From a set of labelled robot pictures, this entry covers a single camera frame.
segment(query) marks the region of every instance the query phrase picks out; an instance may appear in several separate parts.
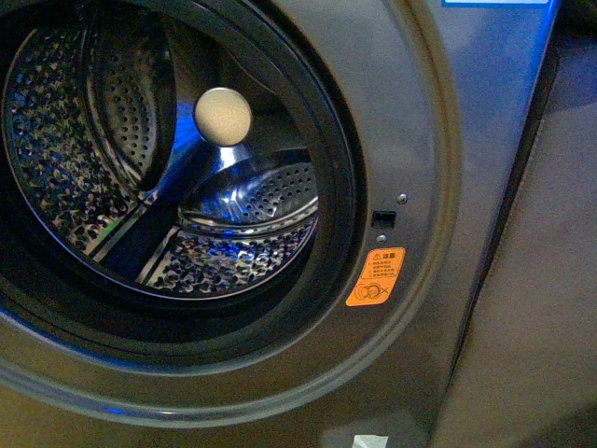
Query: front-loading washing machine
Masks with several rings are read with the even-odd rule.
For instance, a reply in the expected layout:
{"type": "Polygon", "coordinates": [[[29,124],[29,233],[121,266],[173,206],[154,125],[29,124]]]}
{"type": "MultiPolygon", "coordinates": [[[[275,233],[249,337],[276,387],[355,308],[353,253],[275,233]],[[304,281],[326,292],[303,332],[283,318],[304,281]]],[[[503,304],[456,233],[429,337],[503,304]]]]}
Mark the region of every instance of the front-loading washing machine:
{"type": "Polygon", "coordinates": [[[3,2],[11,446],[425,446],[556,7],[504,3],[3,2]]]}

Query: blue light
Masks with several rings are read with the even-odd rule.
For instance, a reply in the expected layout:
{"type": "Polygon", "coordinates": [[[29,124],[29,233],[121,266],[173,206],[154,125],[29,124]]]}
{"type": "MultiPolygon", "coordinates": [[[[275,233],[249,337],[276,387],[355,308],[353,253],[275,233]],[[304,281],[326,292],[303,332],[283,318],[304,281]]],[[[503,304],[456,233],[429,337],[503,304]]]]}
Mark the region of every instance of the blue light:
{"type": "Polygon", "coordinates": [[[105,408],[105,410],[108,411],[109,413],[113,413],[115,415],[123,415],[125,413],[121,409],[116,409],[116,408],[105,408]]]}
{"type": "Polygon", "coordinates": [[[176,131],[174,134],[174,150],[197,139],[199,132],[193,118],[193,105],[176,104],[176,131]]]}

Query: warning sticker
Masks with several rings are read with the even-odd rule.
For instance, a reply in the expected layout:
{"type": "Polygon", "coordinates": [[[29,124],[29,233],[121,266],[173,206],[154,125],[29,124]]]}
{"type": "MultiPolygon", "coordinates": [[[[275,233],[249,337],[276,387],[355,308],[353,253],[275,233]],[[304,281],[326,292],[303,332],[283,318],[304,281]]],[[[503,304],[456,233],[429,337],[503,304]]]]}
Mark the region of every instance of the warning sticker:
{"type": "Polygon", "coordinates": [[[406,254],[404,247],[374,249],[348,297],[348,306],[379,305],[387,301],[396,284],[406,254]]]}

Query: washing machine drum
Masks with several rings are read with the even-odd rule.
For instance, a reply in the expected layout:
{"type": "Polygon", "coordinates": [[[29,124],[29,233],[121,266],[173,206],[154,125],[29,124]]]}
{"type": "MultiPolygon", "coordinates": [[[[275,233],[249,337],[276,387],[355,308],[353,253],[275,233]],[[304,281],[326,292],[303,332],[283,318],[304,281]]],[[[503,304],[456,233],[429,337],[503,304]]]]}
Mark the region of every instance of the washing machine drum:
{"type": "Polygon", "coordinates": [[[370,220],[321,61],[245,2],[31,3],[0,17],[2,379],[157,425],[321,395],[284,349],[344,305],[370,220]]]}

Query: gray surface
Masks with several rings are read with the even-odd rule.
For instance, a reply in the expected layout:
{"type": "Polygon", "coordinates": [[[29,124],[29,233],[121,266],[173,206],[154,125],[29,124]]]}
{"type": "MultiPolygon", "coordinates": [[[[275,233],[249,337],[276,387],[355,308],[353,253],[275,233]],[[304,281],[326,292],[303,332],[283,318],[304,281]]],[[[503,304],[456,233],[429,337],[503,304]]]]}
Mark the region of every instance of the gray surface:
{"type": "Polygon", "coordinates": [[[435,448],[597,446],[597,48],[561,64],[435,448]]]}
{"type": "MultiPolygon", "coordinates": [[[[434,163],[440,138],[428,126],[429,104],[421,101],[424,89],[431,91],[433,86],[445,95],[430,101],[441,104],[443,112],[450,111],[449,117],[441,119],[453,131],[462,131],[463,182],[456,237],[436,286],[416,319],[380,359],[347,385],[297,410],[236,427],[127,427],[56,410],[3,390],[0,421],[7,446],[342,448],[351,446],[354,434],[389,435],[388,448],[425,445],[450,376],[461,319],[521,136],[545,47],[549,12],[546,8],[442,8],[434,0],[413,2],[415,20],[406,3],[398,1],[276,3],[312,41],[354,113],[365,162],[373,163],[372,171],[377,174],[367,185],[371,210],[396,207],[398,193],[407,192],[411,197],[406,207],[399,209],[398,225],[388,235],[388,246],[413,247],[407,255],[412,264],[405,266],[403,280],[418,273],[423,258],[417,242],[428,236],[432,205],[428,200],[433,192],[428,167],[434,163]],[[389,8],[394,16],[388,14],[389,8]],[[420,33],[413,33],[414,42],[410,42],[405,30],[416,30],[417,26],[420,33]],[[417,63],[410,59],[412,52],[419,52],[417,63]],[[459,103],[454,100],[454,91],[459,103]],[[395,184],[389,186],[383,181],[387,178],[394,179],[395,184]]],[[[375,245],[377,234],[367,228],[366,243],[375,245]]],[[[361,251],[361,259],[365,255],[366,251],[361,251]]],[[[405,284],[398,282],[395,298],[407,292],[405,284]]],[[[399,299],[389,303],[396,307],[399,299]]],[[[362,328],[379,327],[388,318],[388,308],[363,308],[337,307],[337,313],[309,335],[318,342],[315,349],[308,351],[298,343],[250,371],[224,377],[213,386],[210,398],[221,402],[234,401],[240,394],[259,397],[266,388],[282,389],[303,380],[306,371],[329,369],[329,346],[352,353],[364,343],[358,333],[362,328]],[[285,366],[284,375],[278,374],[281,366],[285,366]]],[[[406,310],[394,335],[414,311],[414,307],[406,310]]],[[[41,343],[18,343],[16,333],[8,326],[0,329],[0,337],[10,342],[3,347],[4,356],[27,359],[37,370],[50,371],[74,385],[124,397],[143,390],[148,399],[168,399],[177,394],[192,400],[185,383],[173,387],[170,382],[170,387],[165,387],[157,381],[141,383],[133,375],[128,383],[112,381],[116,373],[108,376],[97,366],[48,353],[41,343]]]]}

